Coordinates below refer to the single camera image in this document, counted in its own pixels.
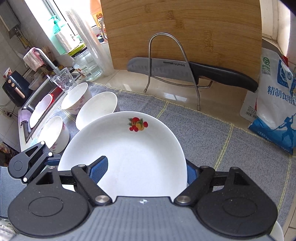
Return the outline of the orange cooking wine jug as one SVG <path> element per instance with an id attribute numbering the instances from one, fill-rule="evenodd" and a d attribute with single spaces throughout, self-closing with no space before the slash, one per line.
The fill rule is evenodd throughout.
<path id="1" fill-rule="evenodd" d="M 100 0 L 90 0 L 90 13 L 95 20 L 103 39 L 107 41 L 108 39 L 104 27 L 103 11 Z"/>

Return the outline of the blue white salt bag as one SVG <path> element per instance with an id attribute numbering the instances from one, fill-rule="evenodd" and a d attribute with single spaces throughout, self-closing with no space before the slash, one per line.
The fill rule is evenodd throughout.
<path id="1" fill-rule="evenodd" d="M 262 48 L 258 90 L 247 92 L 240 116 L 252 132 L 293 154 L 295 75 L 276 52 Z"/>

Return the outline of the plastic cup stack tall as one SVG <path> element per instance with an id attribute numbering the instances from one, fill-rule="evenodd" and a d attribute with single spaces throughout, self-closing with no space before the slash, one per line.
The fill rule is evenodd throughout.
<path id="1" fill-rule="evenodd" d="M 66 11 L 66 14 L 90 51 L 95 63 L 102 69 L 103 75 L 111 75 L 114 71 L 113 65 L 91 26 L 84 21 L 85 17 L 80 17 L 75 9 Z"/>

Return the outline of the bamboo cutting board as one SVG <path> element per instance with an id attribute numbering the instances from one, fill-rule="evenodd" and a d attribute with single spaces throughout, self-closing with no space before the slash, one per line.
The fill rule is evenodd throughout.
<path id="1" fill-rule="evenodd" d="M 102 1 L 115 69 L 134 57 L 229 68 L 257 79 L 262 43 L 259 1 Z"/>

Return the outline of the black air fryer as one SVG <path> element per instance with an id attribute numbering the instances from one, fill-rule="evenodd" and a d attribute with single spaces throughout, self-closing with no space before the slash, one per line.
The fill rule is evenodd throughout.
<path id="1" fill-rule="evenodd" d="M 29 82 L 20 73 L 14 71 L 8 76 L 2 89 L 17 107 L 21 107 L 33 93 L 29 85 Z"/>

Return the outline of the pink dish cloth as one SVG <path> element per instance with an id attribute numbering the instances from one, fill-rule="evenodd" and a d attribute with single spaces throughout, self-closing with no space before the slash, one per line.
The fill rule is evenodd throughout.
<path id="1" fill-rule="evenodd" d="M 23 61 L 36 72 L 40 67 L 44 65 L 43 59 L 40 57 L 40 53 L 35 51 L 35 47 L 31 48 L 23 57 Z"/>

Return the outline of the white plate back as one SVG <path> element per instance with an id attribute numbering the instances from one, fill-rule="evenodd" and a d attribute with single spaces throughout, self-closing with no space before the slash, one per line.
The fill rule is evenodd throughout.
<path id="1" fill-rule="evenodd" d="M 80 130 L 67 145 L 58 170 L 89 165 L 106 156 L 108 169 L 98 186 L 118 196 L 175 199 L 187 187 L 181 144 L 160 120 L 145 113 L 120 111 Z"/>

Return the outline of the glass jar yellow lid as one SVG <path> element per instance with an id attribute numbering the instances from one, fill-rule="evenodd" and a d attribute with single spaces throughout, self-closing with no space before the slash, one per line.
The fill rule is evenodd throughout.
<path id="1" fill-rule="evenodd" d="M 86 81 L 94 81 L 102 75 L 102 69 L 97 65 L 84 43 L 69 51 L 68 55 L 73 60 L 73 68 L 80 73 Z"/>

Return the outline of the white plate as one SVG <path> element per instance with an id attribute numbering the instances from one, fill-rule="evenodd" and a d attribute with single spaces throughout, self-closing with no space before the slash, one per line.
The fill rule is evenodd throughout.
<path id="1" fill-rule="evenodd" d="M 67 145 L 58 170 L 89 165 L 106 156 L 108 169 L 98 186 L 118 196 L 175 199 L 187 187 L 181 144 L 160 120 L 145 113 L 120 111 L 80 130 Z"/>
<path id="2" fill-rule="evenodd" d="M 270 233 L 270 236 L 275 240 L 275 241 L 284 241 L 284 234 L 283 230 L 279 224 L 278 221 L 275 222 L 273 229 Z"/>

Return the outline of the clear glass mug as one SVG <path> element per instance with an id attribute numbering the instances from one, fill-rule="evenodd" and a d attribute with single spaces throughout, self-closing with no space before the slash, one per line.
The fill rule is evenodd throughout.
<path id="1" fill-rule="evenodd" d="M 71 91 L 77 86 L 76 80 L 73 78 L 68 68 L 62 69 L 57 75 L 53 76 L 51 82 L 56 84 L 65 93 Z"/>

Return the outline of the green detergent bottle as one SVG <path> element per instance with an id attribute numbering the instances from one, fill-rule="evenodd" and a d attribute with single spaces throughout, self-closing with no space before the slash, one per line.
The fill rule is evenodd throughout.
<path id="1" fill-rule="evenodd" d="M 53 34 L 63 47 L 66 53 L 69 52 L 69 43 L 67 40 L 67 35 L 65 33 L 65 24 L 60 22 L 56 15 L 51 16 L 50 20 L 53 20 Z"/>

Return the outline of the steel sink faucet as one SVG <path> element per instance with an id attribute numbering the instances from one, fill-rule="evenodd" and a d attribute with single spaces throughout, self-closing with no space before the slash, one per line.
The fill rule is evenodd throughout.
<path id="1" fill-rule="evenodd" d="M 48 56 L 39 48 L 34 49 L 35 52 L 39 53 L 42 59 L 53 69 L 55 74 L 59 74 L 60 70 L 54 63 L 48 58 Z"/>

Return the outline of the white floral bowl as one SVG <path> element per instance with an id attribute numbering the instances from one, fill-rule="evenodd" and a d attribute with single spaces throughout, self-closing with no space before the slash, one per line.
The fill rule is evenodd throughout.
<path id="1" fill-rule="evenodd" d="M 86 102 L 92 98 L 88 83 L 83 82 L 67 93 L 61 103 L 61 109 L 69 114 L 77 115 Z"/>
<path id="2" fill-rule="evenodd" d="M 42 128 L 38 142 L 44 142 L 54 154 L 61 153 L 67 146 L 70 133 L 60 116 L 51 118 Z"/>
<path id="3" fill-rule="evenodd" d="M 79 110 L 76 117 L 76 128 L 81 131 L 93 121 L 110 113 L 117 112 L 117 95 L 110 91 L 99 93 L 89 99 Z"/>

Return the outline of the grey checked dish mat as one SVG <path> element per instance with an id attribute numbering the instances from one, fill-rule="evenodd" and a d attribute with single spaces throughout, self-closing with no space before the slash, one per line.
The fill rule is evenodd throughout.
<path id="1" fill-rule="evenodd" d="M 92 95 L 111 91 L 120 110 L 139 111 L 166 124 L 178 138 L 185 157 L 197 166 L 226 171 L 241 168 L 278 208 L 278 222 L 286 227 L 295 209 L 295 158 L 275 144 L 232 123 L 143 93 L 102 84 L 89 84 Z"/>

